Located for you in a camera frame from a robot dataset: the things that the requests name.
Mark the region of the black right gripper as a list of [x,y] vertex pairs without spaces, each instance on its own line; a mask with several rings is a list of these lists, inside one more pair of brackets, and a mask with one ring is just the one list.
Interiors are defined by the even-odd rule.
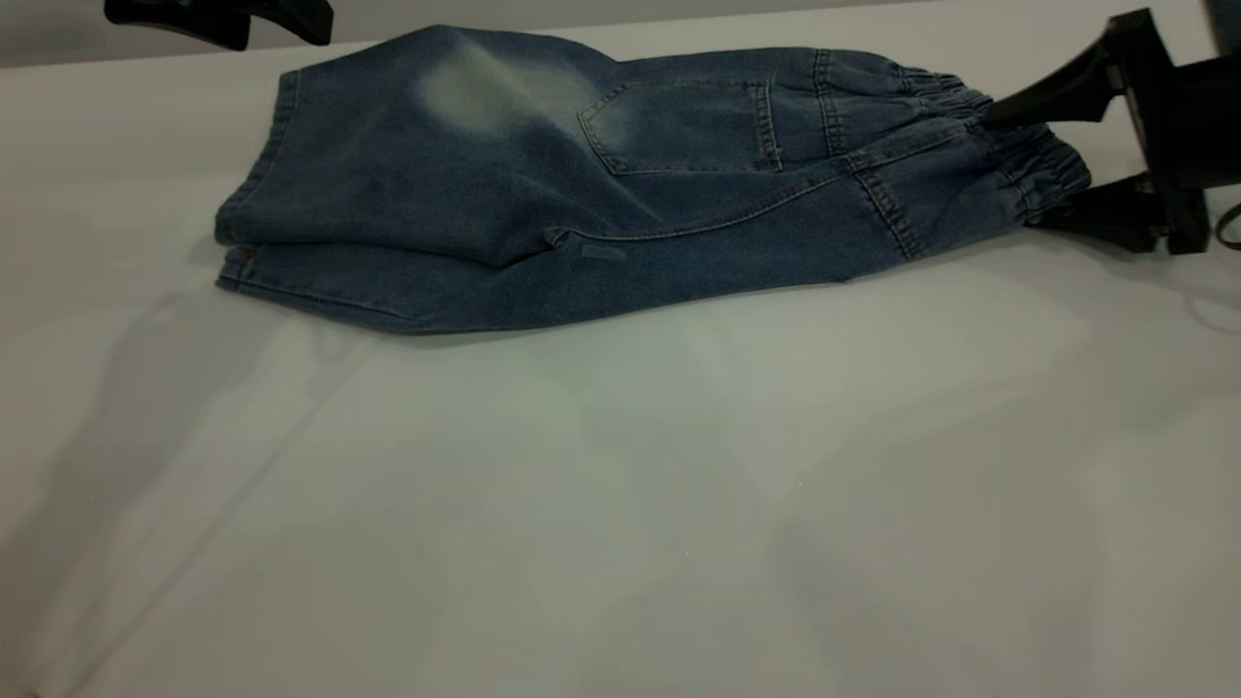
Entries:
[[1216,238],[1206,191],[1239,184],[1239,9],[1209,7],[1216,56],[1175,65],[1148,9],[1108,19],[1104,40],[1028,88],[990,106],[987,129],[1100,122],[1126,97],[1145,171],[1090,188],[1033,222],[1129,253],[1167,241],[1196,255]]

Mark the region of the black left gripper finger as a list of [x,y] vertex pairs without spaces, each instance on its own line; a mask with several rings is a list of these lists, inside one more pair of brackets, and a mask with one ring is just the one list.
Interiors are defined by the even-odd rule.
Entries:
[[251,1],[251,14],[293,34],[303,43],[326,46],[333,42],[335,12],[330,1]]
[[251,16],[236,1],[105,1],[112,25],[158,29],[230,51],[248,48]]

